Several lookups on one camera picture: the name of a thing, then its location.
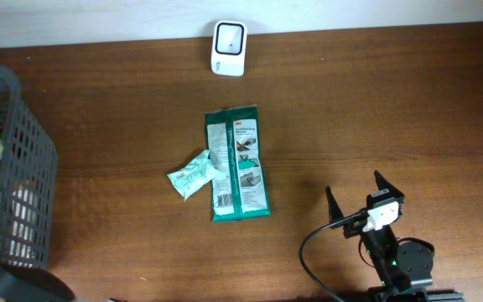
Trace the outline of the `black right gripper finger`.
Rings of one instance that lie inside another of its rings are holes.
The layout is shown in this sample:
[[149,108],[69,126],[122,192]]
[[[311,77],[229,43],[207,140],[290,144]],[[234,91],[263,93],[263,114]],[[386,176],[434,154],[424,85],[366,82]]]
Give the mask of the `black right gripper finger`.
[[394,185],[392,185],[389,181],[387,181],[379,171],[375,170],[374,176],[375,176],[375,180],[376,180],[376,183],[377,183],[377,188],[379,190],[387,189],[389,191],[389,193],[395,198],[403,198],[404,197],[404,194],[398,188],[396,188]]
[[329,186],[325,188],[326,199],[328,202],[329,224],[339,224],[344,220],[344,214],[340,209],[332,190]]

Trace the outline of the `green 3M gloves package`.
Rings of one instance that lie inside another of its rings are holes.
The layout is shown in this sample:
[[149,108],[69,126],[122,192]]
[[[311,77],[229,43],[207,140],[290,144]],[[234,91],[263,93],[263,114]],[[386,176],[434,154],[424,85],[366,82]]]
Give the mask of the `green 3M gloves package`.
[[223,175],[211,181],[214,223],[271,216],[256,106],[205,115],[210,160]]

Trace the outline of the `mint green wipes packet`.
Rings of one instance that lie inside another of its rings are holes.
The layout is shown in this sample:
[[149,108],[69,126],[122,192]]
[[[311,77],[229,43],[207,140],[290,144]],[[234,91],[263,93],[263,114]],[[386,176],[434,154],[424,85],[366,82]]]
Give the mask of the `mint green wipes packet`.
[[168,174],[172,186],[188,200],[195,192],[214,179],[223,179],[226,173],[218,170],[210,159],[210,151],[204,150],[185,167]]

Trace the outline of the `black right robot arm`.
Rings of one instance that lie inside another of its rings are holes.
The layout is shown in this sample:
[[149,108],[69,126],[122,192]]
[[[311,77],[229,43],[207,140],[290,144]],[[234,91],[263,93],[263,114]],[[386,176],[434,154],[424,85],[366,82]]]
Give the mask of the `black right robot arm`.
[[402,216],[405,195],[379,172],[377,191],[366,197],[366,206],[345,216],[330,187],[325,188],[330,224],[342,228],[345,238],[359,237],[382,285],[368,290],[370,301],[463,301],[454,291],[430,292],[435,248],[414,238],[397,238],[391,224]]

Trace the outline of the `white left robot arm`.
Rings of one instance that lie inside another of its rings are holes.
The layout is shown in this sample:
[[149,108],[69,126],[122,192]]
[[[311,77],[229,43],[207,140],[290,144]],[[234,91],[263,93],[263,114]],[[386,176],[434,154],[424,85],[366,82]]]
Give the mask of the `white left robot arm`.
[[62,280],[42,268],[0,263],[0,299],[4,301],[76,301]]

